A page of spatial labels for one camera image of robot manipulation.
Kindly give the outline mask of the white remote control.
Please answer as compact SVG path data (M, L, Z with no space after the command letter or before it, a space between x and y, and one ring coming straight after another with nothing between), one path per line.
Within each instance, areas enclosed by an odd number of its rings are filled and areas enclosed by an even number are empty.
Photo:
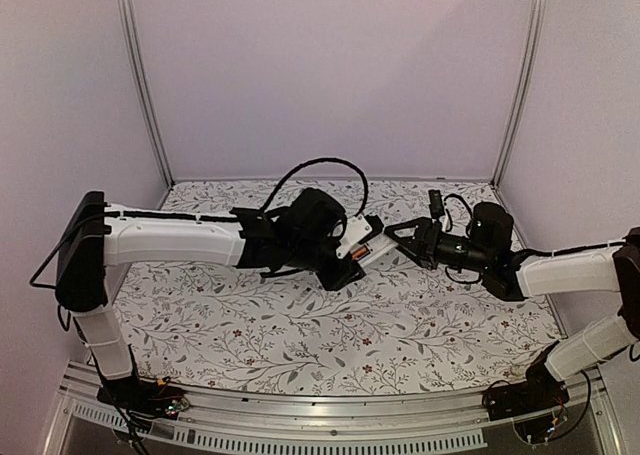
M387 237L385 234L380 234L353 250L355 251L362 246L366 246L369 249L368 255L359 260L352 260L357 262L362 268L365 268L373 264L376 260L380 259L385 254L393 251L396 248L396 245L397 243L391 238Z

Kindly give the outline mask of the orange battery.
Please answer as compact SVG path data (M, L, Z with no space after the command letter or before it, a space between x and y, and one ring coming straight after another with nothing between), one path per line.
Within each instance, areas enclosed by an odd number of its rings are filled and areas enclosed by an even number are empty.
M353 260L359 260L361 258L364 258L368 254L369 254L369 249L366 246L362 246L351 253L351 258Z

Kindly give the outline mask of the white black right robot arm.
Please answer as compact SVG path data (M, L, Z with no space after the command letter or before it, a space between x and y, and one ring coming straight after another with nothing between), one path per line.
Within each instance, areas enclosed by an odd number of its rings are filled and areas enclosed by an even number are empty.
M545 349L529 366L516 397L524 410L537 411L554 397L556 384L638 342L639 231L633 228L620 240L593 246L514 251L513 226L503 207L482 202L473 208L465 237L445 232L439 221L426 217L388 226L384 233L416 265L472 271L502 301L579 292L620 295L617 314Z

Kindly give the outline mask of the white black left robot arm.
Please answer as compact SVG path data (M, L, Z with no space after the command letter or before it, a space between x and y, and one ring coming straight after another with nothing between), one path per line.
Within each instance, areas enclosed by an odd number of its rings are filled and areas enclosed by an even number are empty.
M363 277L352 252L373 232L362 213L347 216L331 196L304 190L274 210L225 215L108 206L101 192L81 200L57 250L55 297L69 311L111 394L128 409L148 401L146 383L122 335L105 269L137 262L203 262L257 269L264 278L309 271L337 291Z

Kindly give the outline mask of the floral patterned table mat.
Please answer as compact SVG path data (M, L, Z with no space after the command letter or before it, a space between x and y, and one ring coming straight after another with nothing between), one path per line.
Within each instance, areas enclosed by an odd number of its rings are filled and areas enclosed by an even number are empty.
M398 252L340 292L200 262L131 266L115 313L148 378L289 395L382 395L515 381L561 335L544 298L504 303L472 275Z

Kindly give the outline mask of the aluminium front rail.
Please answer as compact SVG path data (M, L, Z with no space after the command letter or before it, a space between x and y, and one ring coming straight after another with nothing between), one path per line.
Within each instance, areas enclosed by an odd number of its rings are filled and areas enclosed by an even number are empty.
M493 420L481 388L409 395L312 397L190 387L174 420L130 431L97 399L93 367L72 362L60 382L47 454L621 454L625 447L600 374L567 385L556 431L535 441L538 411Z

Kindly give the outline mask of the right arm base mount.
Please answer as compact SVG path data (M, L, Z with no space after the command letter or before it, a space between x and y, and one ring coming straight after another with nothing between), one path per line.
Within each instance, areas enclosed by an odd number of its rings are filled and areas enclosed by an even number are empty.
M524 416L542 410L558 409L564 412L570 397L566 385L557 381L543 362L535 362L518 383L496 382L485 390L482 405L491 421ZM514 425L516 435L533 445L548 442L555 434L560 418L547 414L527 419Z

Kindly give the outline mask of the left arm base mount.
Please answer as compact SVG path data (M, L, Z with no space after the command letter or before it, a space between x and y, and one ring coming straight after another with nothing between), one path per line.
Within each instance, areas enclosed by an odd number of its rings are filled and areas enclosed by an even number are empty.
M140 378L131 348L128 348L130 369L124 375L107 378L101 365L94 360L101 382L97 399L105 404L128 411L135 416L176 420L190 403L186 392L171 384L170 377L146 381Z

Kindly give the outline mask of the right metal frame post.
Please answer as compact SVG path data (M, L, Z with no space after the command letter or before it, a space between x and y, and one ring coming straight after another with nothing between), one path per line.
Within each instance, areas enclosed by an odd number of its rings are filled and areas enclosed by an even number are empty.
M518 72L516 88L511 103L511 108L509 110L496 166L494 168L491 179L491 185L495 190L498 190L501 187L506 178L506 172L514 150L519 126L526 107L529 88L533 79L533 72L540 44L541 33L544 25L546 4L547 0L531 0L524 52Z

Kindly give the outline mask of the metal frame post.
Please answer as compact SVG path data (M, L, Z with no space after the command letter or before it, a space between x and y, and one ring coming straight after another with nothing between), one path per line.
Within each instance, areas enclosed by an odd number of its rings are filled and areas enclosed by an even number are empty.
M533 72L540 44L541 33L544 25L546 4L547 0L531 0L524 52L518 72L516 88L511 103L511 108L509 110L496 166L494 168L491 179L491 185L495 190L498 190L501 187L506 178L506 172L514 150L519 126L526 107L529 88L533 79Z
M131 66L141 114L160 176L167 188L175 184L165 144L162 140L152 93L146 74L133 0L117 0L124 42Z

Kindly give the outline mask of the left metal frame post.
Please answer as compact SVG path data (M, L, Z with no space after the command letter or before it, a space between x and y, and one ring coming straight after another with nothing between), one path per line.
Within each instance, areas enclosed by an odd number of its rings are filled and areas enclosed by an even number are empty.
M175 184L165 144L162 140L152 93L146 74L133 0L117 0L124 42L131 66L141 114L160 176L167 188Z

